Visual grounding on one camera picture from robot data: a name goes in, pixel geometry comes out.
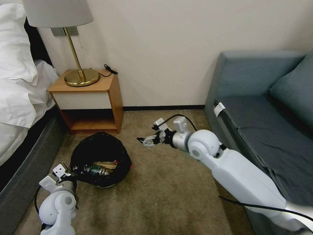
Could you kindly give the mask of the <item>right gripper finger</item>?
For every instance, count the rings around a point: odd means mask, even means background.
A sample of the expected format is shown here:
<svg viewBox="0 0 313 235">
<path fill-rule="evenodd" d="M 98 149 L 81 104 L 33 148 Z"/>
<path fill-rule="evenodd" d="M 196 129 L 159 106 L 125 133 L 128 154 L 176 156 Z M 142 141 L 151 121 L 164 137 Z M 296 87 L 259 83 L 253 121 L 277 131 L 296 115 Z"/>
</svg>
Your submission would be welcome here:
<svg viewBox="0 0 313 235">
<path fill-rule="evenodd" d="M 145 139 L 143 140 L 143 145 L 147 148 L 152 148 L 153 146 L 160 143 L 158 139 Z"/>
<path fill-rule="evenodd" d="M 148 137 L 137 137 L 137 140 L 139 142 L 160 142 L 160 136 L 159 133 L 155 133 L 154 135 Z"/>
</svg>

